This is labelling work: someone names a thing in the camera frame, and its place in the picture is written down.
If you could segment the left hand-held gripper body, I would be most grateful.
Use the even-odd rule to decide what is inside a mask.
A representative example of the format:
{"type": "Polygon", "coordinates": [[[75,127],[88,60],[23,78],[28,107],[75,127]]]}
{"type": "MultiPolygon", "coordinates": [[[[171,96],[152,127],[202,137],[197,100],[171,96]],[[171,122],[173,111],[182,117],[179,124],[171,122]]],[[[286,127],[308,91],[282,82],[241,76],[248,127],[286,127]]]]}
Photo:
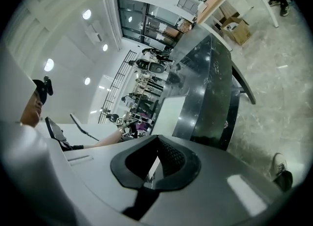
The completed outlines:
{"type": "Polygon", "coordinates": [[[137,137],[138,132],[136,129],[136,124],[138,122],[138,119],[132,118],[132,119],[124,119],[123,117],[120,117],[116,121],[116,126],[118,128],[123,127],[124,133],[122,136],[124,137],[137,137]]]}

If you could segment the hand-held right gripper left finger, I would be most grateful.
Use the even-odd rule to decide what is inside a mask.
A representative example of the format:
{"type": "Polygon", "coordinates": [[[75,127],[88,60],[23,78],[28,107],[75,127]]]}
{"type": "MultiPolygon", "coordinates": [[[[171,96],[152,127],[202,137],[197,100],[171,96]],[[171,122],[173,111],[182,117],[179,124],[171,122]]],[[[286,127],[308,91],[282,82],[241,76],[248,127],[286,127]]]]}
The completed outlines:
{"type": "Polygon", "coordinates": [[[158,198],[145,179],[157,157],[157,136],[64,153],[85,187],[120,213],[144,213],[158,198]]]}

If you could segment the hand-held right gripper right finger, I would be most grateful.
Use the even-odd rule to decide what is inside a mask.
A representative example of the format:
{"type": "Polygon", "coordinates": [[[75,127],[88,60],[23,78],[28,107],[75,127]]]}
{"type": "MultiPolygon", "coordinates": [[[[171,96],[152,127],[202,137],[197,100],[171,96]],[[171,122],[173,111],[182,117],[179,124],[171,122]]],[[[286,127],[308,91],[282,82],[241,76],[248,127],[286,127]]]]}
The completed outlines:
{"type": "Polygon", "coordinates": [[[170,140],[193,151],[201,169],[183,189],[161,192],[141,218],[144,226],[259,226],[281,205],[282,190],[230,153],[170,140]]]}

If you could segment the person's left forearm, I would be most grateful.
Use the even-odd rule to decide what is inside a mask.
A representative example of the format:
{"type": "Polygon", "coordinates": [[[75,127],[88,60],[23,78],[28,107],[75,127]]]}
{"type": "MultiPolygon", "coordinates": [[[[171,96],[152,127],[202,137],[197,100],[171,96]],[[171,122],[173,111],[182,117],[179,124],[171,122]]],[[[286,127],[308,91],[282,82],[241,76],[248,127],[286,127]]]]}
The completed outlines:
{"type": "Polygon", "coordinates": [[[102,146],[108,146],[108,145],[116,144],[121,140],[121,137],[122,137],[122,134],[117,129],[114,133],[112,133],[108,137],[106,137],[103,140],[96,143],[94,145],[94,147],[102,147],[102,146]]]}

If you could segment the person's black shirt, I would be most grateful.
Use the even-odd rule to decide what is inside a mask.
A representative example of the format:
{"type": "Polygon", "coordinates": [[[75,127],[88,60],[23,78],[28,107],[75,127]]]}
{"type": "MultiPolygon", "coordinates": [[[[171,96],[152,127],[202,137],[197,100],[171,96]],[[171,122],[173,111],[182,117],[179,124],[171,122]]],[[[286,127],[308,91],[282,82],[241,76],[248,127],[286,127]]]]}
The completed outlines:
{"type": "Polygon", "coordinates": [[[74,145],[74,146],[71,146],[71,145],[60,145],[61,146],[61,149],[63,152],[65,151],[73,151],[73,150],[81,150],[84,148],[83,145],[74,145]]]}

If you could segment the black balcony railing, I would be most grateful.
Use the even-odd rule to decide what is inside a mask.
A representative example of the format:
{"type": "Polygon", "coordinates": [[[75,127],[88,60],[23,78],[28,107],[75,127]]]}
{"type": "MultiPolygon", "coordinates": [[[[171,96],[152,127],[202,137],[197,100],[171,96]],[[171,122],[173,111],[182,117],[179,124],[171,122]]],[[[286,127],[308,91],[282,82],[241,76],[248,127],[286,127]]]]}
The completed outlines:
{"type": "Polygon", "coordinates": [[[129,50],[126,57],[124,58],[122,64],[120,65],[115,77],[112,80],[111,86],[109,87],[107,96],[104,100],[104,103],[101,107],[102,111],[100,112],[98,118],[98,124],[106,123],[106,113],[107,111],[112,112],[114,107],[114,102],[118,96],[118,92],[122,89],[123,84],[128,76],[131,66],[129,61],[133,61],[137,58],[137,53],[129,50]]]}

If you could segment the white sink basin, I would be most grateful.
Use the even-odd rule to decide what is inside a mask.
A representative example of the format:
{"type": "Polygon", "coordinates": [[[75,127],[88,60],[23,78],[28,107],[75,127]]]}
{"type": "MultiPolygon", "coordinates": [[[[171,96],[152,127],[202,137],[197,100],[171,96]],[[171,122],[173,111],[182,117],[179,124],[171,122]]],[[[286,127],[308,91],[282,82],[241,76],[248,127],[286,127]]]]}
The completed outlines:
{"type": "Polygon", "coordinates": [[[173,134],[184,102],[184,95],[164,99],[152,131],[153,135],[171,136],[173,134]]]}

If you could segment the person's white shoe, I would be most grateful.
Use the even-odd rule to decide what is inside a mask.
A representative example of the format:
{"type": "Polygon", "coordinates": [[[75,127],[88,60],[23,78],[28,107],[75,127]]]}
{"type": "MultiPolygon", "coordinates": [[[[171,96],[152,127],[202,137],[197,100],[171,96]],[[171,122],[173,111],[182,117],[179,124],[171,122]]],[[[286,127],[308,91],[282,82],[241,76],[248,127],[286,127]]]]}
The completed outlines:
{"type": "Polygon", "coordinates": [[[275,153],[272,159],[272,172],[275,177],[278,177],[287,171],[287,161],[281,153],[275,153]]]}

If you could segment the person's dark trouser leg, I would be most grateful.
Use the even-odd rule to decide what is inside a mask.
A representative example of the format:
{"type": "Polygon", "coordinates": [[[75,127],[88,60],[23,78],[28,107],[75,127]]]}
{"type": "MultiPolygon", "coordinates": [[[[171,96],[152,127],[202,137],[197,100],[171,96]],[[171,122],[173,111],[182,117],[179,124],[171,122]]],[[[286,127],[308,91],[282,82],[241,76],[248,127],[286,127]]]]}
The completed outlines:
{"type": "Polygon", "coordinates": [[[273,182],[283,191],[287,192],[291,189],[293,184],[292,173],[288,170],[282,171],[276,176],[273,182]]]}

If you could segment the person's dark cap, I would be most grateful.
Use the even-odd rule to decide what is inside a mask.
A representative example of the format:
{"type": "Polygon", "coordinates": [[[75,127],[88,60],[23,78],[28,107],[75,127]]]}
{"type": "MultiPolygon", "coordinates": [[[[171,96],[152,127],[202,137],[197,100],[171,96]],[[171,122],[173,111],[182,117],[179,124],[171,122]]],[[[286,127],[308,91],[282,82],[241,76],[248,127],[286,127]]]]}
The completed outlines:
{"type": "Polygon", "coordinates": [[[39,94],[40,101],[44,105],[47,99],[47,89],[43,81],[33,79],[32,80],[36,85],[36,91],[39,94]]]}

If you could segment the black marble vanity table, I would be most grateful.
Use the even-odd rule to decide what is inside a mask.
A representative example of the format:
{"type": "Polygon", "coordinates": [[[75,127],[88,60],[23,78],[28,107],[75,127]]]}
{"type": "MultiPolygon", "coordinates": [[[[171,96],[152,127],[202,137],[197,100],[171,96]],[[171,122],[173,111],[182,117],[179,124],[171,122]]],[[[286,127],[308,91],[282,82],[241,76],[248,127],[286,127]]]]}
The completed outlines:
{"type": "Polygon", "coordinates": [[[171,136],[226,150],[241,94],[256,104],[230,52],[208,31],[192,30],[183,35],[170,57],[174,67],[159,99],[156,119],[165,98],[184,95],[185,102],[171,136]]]}

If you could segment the cardboard box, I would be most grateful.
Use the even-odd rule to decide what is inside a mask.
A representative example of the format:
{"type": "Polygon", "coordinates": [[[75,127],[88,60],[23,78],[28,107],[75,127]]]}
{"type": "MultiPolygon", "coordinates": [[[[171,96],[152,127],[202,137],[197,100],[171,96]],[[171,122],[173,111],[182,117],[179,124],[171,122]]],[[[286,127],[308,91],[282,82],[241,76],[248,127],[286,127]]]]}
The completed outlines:
{"type": "Polygon", "coordinates": [[[243,45],[251,37],[249,24],[237,17],[228,18],[221,26],[221,30],[238,45],[243,45]]]}

